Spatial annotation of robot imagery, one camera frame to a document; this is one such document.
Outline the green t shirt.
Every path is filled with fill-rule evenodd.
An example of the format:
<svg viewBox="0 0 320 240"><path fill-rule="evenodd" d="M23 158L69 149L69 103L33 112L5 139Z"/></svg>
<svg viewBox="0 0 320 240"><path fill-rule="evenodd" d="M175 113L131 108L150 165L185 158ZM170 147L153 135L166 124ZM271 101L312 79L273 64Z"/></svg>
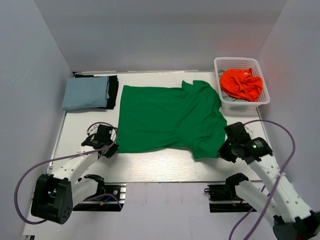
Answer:
<svg viewBox="0 0 320 240"><path fill-rule="evenodd" d="M125 85L120 99L119 153L189 150L195 160L217 158L227 121L214 88L203 80L181 87Z"/></svg>

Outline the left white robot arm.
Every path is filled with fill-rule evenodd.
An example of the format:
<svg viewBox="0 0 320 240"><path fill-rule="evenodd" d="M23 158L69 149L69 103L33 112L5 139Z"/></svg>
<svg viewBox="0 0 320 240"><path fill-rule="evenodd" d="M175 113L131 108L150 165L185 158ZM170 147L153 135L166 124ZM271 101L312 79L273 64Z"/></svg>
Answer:
<svg viewBox="0 0 320 240"><path fill-rule="evenodd" d="M111 158L118 151L117 137L118 129L108 123L89 127L87 138L75 156L69 157L59 169L37 179L31 215L62 225L78 204L107 196L104 178L87 171L101 157Z"/></svg>

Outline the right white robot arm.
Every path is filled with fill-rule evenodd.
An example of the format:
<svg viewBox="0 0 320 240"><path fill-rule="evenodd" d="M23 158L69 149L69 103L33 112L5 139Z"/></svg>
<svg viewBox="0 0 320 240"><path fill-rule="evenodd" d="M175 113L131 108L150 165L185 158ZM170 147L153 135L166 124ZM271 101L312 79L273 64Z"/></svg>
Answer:
<svg viewBox="0 0 320 240"><path fill-rule="evenodd" d="M218 151L218 157L228 162L235 163L238 158L245 161L269 192L265 195L242 173L225 180L225 192L229 198L240 198L259 213L245 239L253 235L262 219L268 221L278 240L315 237L320 232L320 213L303 201L284 173L296 149L292 149L283 165L278 165L268 143L261 137L252 139L245 126L236 122L224 127L226 140Z"/></svg>

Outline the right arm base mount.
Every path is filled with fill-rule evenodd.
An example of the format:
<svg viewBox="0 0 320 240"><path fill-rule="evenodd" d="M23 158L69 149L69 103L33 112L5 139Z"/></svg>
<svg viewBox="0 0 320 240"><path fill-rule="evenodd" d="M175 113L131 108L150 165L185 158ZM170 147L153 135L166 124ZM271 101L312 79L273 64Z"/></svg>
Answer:
<svg viewBox="0 0 320 240"><path fill-rule="evenodd" d="M236 195L235 187L249 178L236 173L224 184L209 184L203 191L208 195L210 213L247 213L252 207Z"/></svg>

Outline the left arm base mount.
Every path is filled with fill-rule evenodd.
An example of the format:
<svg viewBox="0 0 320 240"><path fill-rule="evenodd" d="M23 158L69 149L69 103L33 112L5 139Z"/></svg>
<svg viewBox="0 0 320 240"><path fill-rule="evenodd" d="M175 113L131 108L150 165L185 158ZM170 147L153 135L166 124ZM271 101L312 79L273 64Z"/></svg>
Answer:
<svg viewBox="0 0 320 240"><path fill-rule="evenodd" d="M101 193L73 208L75 212L120 212L126 199L126 183L106 183Z"/></svg>

